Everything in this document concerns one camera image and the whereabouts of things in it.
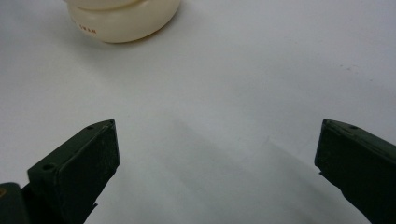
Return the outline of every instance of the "white table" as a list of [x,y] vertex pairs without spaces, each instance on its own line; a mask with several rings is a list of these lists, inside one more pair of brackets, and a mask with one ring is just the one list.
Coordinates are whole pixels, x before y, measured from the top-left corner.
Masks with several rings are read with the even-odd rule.
[[0,182],[115,119],[87,223],[367,223],[313,162],[323,119],[396,144],[395,24],[393,0],[182,0],[109,45],[60,0],[2,1]]

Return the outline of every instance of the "cream ceramic container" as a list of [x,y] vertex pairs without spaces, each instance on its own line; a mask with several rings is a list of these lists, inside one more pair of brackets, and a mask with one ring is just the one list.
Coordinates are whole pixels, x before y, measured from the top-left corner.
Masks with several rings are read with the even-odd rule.
[[180,0],[67,0],[77,27],[107,43],[140,39],[161,29],[177,12]]

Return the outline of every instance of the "screw hole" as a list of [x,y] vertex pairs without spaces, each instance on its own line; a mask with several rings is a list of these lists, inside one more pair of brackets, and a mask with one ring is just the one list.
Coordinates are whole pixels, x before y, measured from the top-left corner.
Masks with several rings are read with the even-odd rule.
[[43,170],[45,171],[52,170],[53,168],[55,168],[55,164],[53,163],[49,163],[43,166]]

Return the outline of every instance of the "black plastic part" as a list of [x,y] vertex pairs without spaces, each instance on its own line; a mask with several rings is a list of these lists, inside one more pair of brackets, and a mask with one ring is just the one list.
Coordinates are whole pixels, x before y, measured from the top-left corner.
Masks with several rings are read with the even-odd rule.
[[62,217],[56,214],[45,201],[44,197],[32,192],[30,184],[26,185],[21,193],[27,208],[31,224],[65,224]]
[[18,184],[0,184],[0,223],[31,224]]
[[315,165],[372,223],[396,223],[396,146],[325,119]]
[[30,168],[26,191],[64,223],[84,223],[119,164],[114,120],[95,123]]

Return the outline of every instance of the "jar lid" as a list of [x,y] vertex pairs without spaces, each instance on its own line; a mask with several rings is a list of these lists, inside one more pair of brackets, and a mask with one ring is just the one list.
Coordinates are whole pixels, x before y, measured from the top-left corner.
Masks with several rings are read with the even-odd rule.
[[73,7],[84,9],[100,10],[123,7],[141,0],[64,0]]

